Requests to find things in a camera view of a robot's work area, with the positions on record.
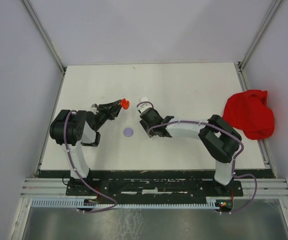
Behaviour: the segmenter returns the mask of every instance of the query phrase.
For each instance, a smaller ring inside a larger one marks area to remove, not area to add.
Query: metal frame
[[[43,41],[46,44],[46,47],[48,48],[48,50],[50,51],[50,54],[53,56],[53,58],[55,59],[59,69],[62,71],[62,77],[61,77],[61,82],[60,82],[60,86],[57,92],[57,97],[56,97],[56,101],[54,104],[54,108],[53,108],[53,112],[52,112],[52,116],[51,118],[53,118],[55,109],[56,109],[56,105],[57,105],[57,101],[59,98],[59,94],[60,94],[60,90],[61,90],[61,86],[62,86],[62,82],[63,82],[63,78],[64,78],[64,73],[65,73],[65,67],[62,64],[59,54],[57,53],[57,51],[54,48],[54,45],[52,44],[46,30],[42,27],[40,20],[37,17],[36,11],[33,9],[33,6],[31,4],[31,2],[29,0],[21,0],[21,2],[23,3],[25,9],[27,10],[29,16],[31,17],[34,25],[36,26],[38,32],[40,33]],[[261,23],[261,26],[259,28],[259,30],[257,31],[251,45],[249,46],[247,52],[245,53],[244,58],[242,59],[242,61],[239,63],[239,65],[236,67],[237,70],[237,74],[240,80],[240,84],[242,87],[243,91],[246,91],[247,89],[249,89],[249,84],[247,82],[247,78],[246,75],[244,73],[244,69],[247,66],[247,64],[249,63],[252,55],[254,54],[256,48],[258,47],[261,39],[263,38],[265,32],[267,31],[267,29],[269,28],[274,16],[276,15],[277,11],[280,9],[280,6],[282,5],[282,3],[284,2],[284,0],[273,0],[272,4],[270,5],[264,20]],[[45,138],[44,141],[44,147],[43,147],[43,152],[40,156],[40,159],[38,161],[38,164],[36,166],[36,169],[38,171],[38,167],[39,164],[41,162],[41,159],[43,157],[43,153],[44,153],[44,149],[45,149],[45,145],[47,143],[47,137]],[[275,163],[273,161],[273,159],[271,158],[271,152],[268,146],[267,141],[259,141],[259,147],[264,159],[264,163],[266,168],[271,168],[273,173],[275,174],[275,176],[277,176],[277,171],[276,171],[276,166]],[[251,198],[253,192],[254,192],[254,181],[252,179],[240,179],[241,184],[242,184],[242,188],[244,191],[244,196],[243,197],[236,197],[236,199],[249,199]],[[10,240],[17,240],[17,239],[21,239],[24,233],[24,228],[25,228],[25,224],[28,218],[28,213],[30,210],[30,207],[32,205],[32,203],[34,203],[34,206],[36,204],[38,204],[36,198],[39,199],[47,199],[47,200],[56,200],[59,202],[59,204],[61,204],[61,202],[69,202],[69,201],[81,201],[84,200],[85,197],[77,197],[77,196],[66,196],[65,195],[66,192],[66,186],[64,186],[62,184],[62,179],[58,179],[58,178],[27,178],[25,183],[24,183],[24,187],[23,190],[21,192],[21,196],[20,196],[20,202],[18,205],[18,209],[16,211],[16,215],[14,218],[14,222],[12,225],[12,229],[9,235],[9,239]],[[88,196],[87,199],[92,199],[94,198],[93,196]],[[212,201],[213,199],[216,199],[216,197],[208,197],[207,200],[208,201]],[[288,227],[288,185],[285,179],[281,178],[281,179],[258,179],[258,191],[257,191],[257,195],[256,195],[256,199],[279,199],[281,206],[282,206],[282,210],[283,210],[283,214],[285,216],[285,221],[287,223],[287,227]],[[139,208],[144,208],[147,206],[141,205],[141,206],[137,206]]]

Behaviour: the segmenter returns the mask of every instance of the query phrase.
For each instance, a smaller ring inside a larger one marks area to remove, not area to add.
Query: red object
[[[232,95],[225,106],[223,119],[241,129],[247,138],[269,138],[275,129],[273,111],[267,107],[267,91],[248,90]]]
[[[120,101],[120,105],[126,110],[129,108],[129,101],[123,98],[122,101]]]

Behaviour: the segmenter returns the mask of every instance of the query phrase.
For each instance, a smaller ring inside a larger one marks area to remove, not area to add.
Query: white wall
[[[31,0],[63,64],[241,61],[272,0]]]
[[[0,240],[47,132],[60,71],[19,0],[0,0]]]
[[[288,0],[268,29],[246,74],[251,87],[268,90],[268,104],[276,118],[269,139],[278,172],[288,182]]]

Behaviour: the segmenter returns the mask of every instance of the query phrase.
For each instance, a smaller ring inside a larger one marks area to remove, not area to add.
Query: purple cable
[[[154,105],[150,101],[141,101],[139,104],[137,104],[136,107],[138,108],[141,104],[150,104],[152,106],[152,109],[154,109]]]
[[[244,144],[242,143],[242,141],[240,141],[237,137],[235,137],[234,135],[230,134],[229,132],[213,125],[213,124],[210,124],[210,123],[207,123],[207,122],[202,122],[202,121],[188,121],[188,120],[181,120],[181,121],[171,121],[171,122],[167,122],[167,123],[163,123],[163,124],[159,124],[159,125],[156,125],[156,126],[152,126],[151,128],[149,128],[147,130],[147,133],[149,133],[152,129],[155,129],[155,128],[159,128],[159,127],[164,127],[164,126],[167,126],[167,125],[171,125],[171,124],[179,124],[179,123],[183,123],[183,124],[198,124],[198,125],[205,125],[205,126],[208,126],[208,127],[211,127],[213,129],[216,129],[218,131],[220,131],[221,133],[223,134],[226,134],[227,136],[231,137],[232,139],[234,139],[235,141],[237,141],[240,146],[241,146],[241,149],[238,151],[238,153],[236,153],[233,157],[233,167],[232,167],[232,175],[233,175],[233,178],[235,179],[241,179],[241,178],[244,178],[244,177],[252,177],[254,180],[255,180],[255,191],[254,191],[254,194],[252,196],[252,198],[250,199],[250,201],[243,207],[241,207],[240,209],[238,210],[235,210],[235,211],[231,211],[231,212],[224,212],[224,214],[233,214],[233,213],[237,213],[243,209],[246,209],[250,206],[250,204],[254,201],[255,199],[255,196],[256,196],[256,193],[257,193],[257,188],[258,188],[258,184],[257,184],[257,179],[255,178],[254,175],[248,173],[248,174],[243,174],[243,175],[240,175],[240,176],[237,176],[235,175],[235,163],[236,163],[236,158],[239,156],[239,154],[242,153],[242,151],[244,150],[245,146]]]
[[[79,172],[77,171],[77,169],[75,168],[75,165],[74,165],[74,163],[73,163],[72,156],[70,155],[70,149],[69,149],[69,146],[68,146],[68,144],[67,144],[67,139],[66,139],[67,123],[68,123],[69,117],[70,117],[70,115],[71,115],[72,113],[77,113],[77,111],[71,110],[71,111],[68,113],[68,115],[67,115],[67,117],[66,117],[66,119],[65,119],[65,124],[64,124],[64,143],[65,143],[65,147],[66,147],[66,150],[67,150],[69,162],[70,162],[73,170],[75,171],[75,173],[76,173],[77,176],[79,177],[79,179],[85,184],[86,187],[88,187],[89,189],[91,189],[93,192],[101,195],[102,197],[104,197],[104,198],[106,198],[106,199],[109,199],[109,200],[111,200],[111,201],[114,202],[114,205],[113,205],[113,206],[109,206],[109,207],[102,208],[102,209],[98,209],[98,210],[92,210],[92,211],[87,211],[87,212],[80,211],[80,212],[93,214],[93,213],[96,213],[96,212],[99,213],[99,212],[104,212],[104,211],[110,210],[110,209],[112,209],[112,208],[114,208],[114,207],[117,206],[117,201],[116,201],[115,199],[113,199],[113,198],[111,198],[111,197],[109,197],[109,196],[107,196],[107,195],[105,195],[105,194],[103,194],[103,193],[95,190],[95,189],[92,188],[90,185],[88,185],[88,183],[85,182],[85,180],[83,179],[83,177],[79,174]]]

